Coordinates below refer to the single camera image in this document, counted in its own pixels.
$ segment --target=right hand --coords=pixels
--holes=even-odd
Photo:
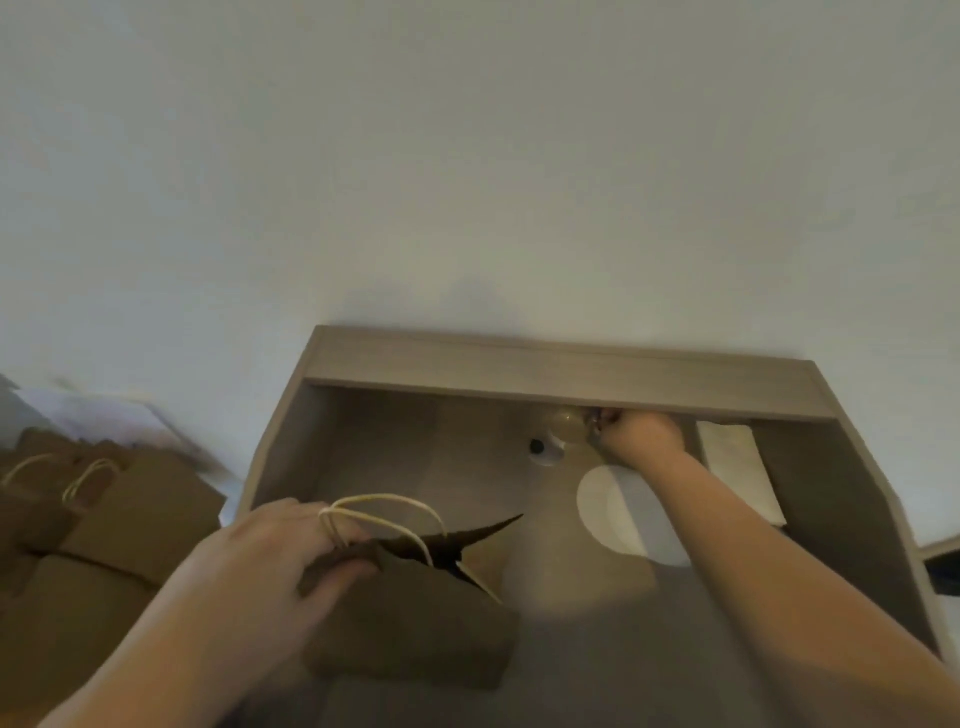
[[[643,469],[684,452],[684,434],[668,415],[604,409],[597,423],[600,444],[628,465]]]

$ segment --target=left hand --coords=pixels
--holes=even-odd
[[[212,725],[295,656],[357,579],[349,561],[307,597],[303,570],[333,549],[323,503],[268,503],[201,542],[93,679],[44,725]],[[349,542],[366,534],[338,523]],[[71,718],[86,718],[79,722]]]

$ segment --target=hand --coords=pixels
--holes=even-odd
[[[659,412],[605,409],[597,426],[601,445],[640,471],[685,452],[677,423]]]
[[[322,507],[269,503],[200,543],[48,724],[212,725],[225,715],[297,654],[357,579],[376,571],[349,561],[299,595],[304,568],[333,549],[317,518]],[[368,538],[353,522],[338,527],[349,542]]]

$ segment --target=fingers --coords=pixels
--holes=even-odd
[[[373,576],[377,567],[369,561],[355,559],[328,573],[300,605],[303,627],[310,629],[326,619],[341,597],[357,581]]]
[[[326,523],[318,517],[325,506],[325,503],[304,503],[291,508],[281,519],[285,536],[295,545],[305,567],[336,546]],[[357,522],[348,518],[337,518],[337,533],[348,545],[370,538]]]

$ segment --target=white wall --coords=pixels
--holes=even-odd
[[[809,357],[960,532],[960,6],[31,0],[0,372],[234,470],[310,329]]]

